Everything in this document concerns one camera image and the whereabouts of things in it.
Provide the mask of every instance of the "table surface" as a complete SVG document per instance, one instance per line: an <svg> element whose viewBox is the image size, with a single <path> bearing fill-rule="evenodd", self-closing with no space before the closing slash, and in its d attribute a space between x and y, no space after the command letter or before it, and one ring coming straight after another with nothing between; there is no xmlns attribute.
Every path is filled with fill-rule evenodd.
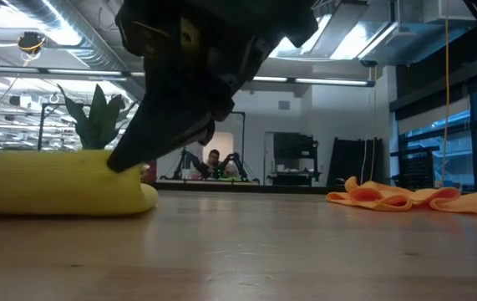
<svg viewBox="0 0 477 301"><path fill-rule="evenodd" d="M477 300L477 217L160 195L129 218L0 217L0 300Z"/></svg>

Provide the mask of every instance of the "orange cloth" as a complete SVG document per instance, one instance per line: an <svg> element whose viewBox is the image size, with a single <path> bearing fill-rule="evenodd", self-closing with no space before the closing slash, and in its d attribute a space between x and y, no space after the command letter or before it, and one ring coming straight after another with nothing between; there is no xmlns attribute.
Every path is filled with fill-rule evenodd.
<svg viewBox="0 0 477 301"><path fill-rule="evenodd" d="M326 199L346 206L386 212L406 212L411 208L442 212L477 213L477 193L461 196L457 188L409 191L367 181L359 186L352 176L344 186L347 192L331 192Z"/></svg>

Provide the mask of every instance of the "yellow cloth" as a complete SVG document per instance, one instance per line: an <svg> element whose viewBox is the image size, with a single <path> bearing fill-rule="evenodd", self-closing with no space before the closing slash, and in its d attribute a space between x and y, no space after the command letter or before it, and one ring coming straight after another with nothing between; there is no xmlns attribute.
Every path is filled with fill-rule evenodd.
<svg viewBox="0 0 477 301"><path fill-rule="evenodd" d="M347 192L331 192L326 199L346 206L386 212L406 212L417 208L477 214L477 193L461 196L457 188L409 191L373 181L359 186L355 176L346 181L345 188Z"/></svg>
<svg viewBox="0 0 477 301"><path fill-rule="evenodd" d="M158 193L140 184L140 169L116 174L106 166L109 155L1 151L0 214L109 216L154 207Z"/></svg>

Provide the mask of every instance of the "air duct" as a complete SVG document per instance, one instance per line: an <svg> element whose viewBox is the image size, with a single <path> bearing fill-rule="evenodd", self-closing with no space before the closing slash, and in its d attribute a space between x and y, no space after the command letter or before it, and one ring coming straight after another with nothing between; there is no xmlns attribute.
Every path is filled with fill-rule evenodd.
<svg viewBox="0 0 477 301"><path fill-rule="evenodd" d="M125 70L125 63L66 0L2 0L10 8L35 20L54 42L77 46L69 52L96 70ZM145 90L133 79L118 83L136 99L143 99Z"/></svg>

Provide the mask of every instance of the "green plant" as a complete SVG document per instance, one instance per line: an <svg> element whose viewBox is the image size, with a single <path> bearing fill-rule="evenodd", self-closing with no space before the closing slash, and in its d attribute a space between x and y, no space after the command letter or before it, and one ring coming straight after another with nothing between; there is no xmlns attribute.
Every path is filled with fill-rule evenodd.
<svg viewBox="0 0 477 301"><path fill-rule="evenodd" d="M86 116L82 104L75 103L58 85L65 99L65 106L69 114L76 120L75 131L80 137L80 142L85 150L103 150L105 146L112 142L119 133L116 129L118 121L127 118L127 114L134 106L131 105L127 110L121 111L124 106L121 94L113 97L107 103L103 90L97 84L94 97L89 108L89 115Z"/></svg>

